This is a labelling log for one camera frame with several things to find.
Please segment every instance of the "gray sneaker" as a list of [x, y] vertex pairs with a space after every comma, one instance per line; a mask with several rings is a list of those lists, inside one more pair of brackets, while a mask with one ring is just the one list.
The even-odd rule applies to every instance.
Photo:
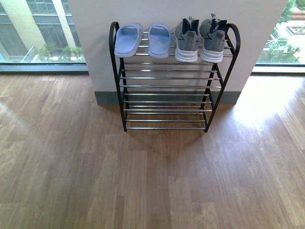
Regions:
[[183, 19], [173, 35], [176, 42], [175, 58], [180, 62], [196, 62], [198, 59], [199, 20]]
[[212, 19], [204, 20], [199, 29], [199, 37], [203, 40], [200, 58], [205, 62], [220, 63], [223, 60], [224, 38], [227, 21], [218, 20], [215, 14]]

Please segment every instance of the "slipper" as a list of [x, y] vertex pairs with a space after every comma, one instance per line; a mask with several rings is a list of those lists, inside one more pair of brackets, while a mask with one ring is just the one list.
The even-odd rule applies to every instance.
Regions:
[[171, 31], [162, 23], [154, 23], [148, 32], [148, 54], [154, 58], [166, 58], [171, 47]]
[[135, 55], [143, 34], [142, 25], [131, 23], [119, 28], [116, 34], [114, 54], [118, 57]]

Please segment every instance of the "gray baseboard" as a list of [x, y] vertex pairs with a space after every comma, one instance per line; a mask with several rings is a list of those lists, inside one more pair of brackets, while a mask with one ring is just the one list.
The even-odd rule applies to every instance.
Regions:
[[[94, 92], [96, 101], [98, 105], [116, 105], [119, 104], [118, 101], [118, 96], [116, 92]], [[212, 92], [212, 97], [214, 99], [214, 102], [216, 101], [216, 98], [218, 96], [219, 92]], [[241, 92], [224, 92], [223, 96], [220, 100], [221, 104], [236, 104], [239, 95]], [[164, 101], [196, 101], [195, 99], [197, 98], [197, 101], [202, 100], [200, 96], [192, 96], [192, 97], [186, 97], [186, 96], [163, 96]], [[153, 101], [154, 98], [152, 96], [144, 97], [141, 96], [141, 99], [143, 101]]]

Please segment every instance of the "shoe rack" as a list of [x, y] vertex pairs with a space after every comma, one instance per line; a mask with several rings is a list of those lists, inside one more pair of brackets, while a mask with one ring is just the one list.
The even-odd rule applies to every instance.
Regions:
[[[195, 63], [176, 61], [174, 42], [169, 57], [149, 57], [148, 32], [143, 33], [133, 57], [116, 57], [114, 47], [118, 29], [119, 23], [114, 21], [110, 27], [109, 50], [124, 131], [207, 132], [240, 50], [238, 28], [234, 24], [226, 27], [224, 58], [230, 58], [231, 62], [224, 78], [217, 63], [203, 62], [200, 57]], [[229, 30], [233, 31], [230, 34], [234, 34], [235, 45], [228, 36]]]

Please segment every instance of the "laminate floor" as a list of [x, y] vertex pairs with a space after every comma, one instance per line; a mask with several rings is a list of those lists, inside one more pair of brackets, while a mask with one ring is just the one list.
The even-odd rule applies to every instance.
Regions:
[[250, 77], [208, 133], [126, 133], [88, 76], [0, 76], [0, 228], [305, 229], [305, 78]]

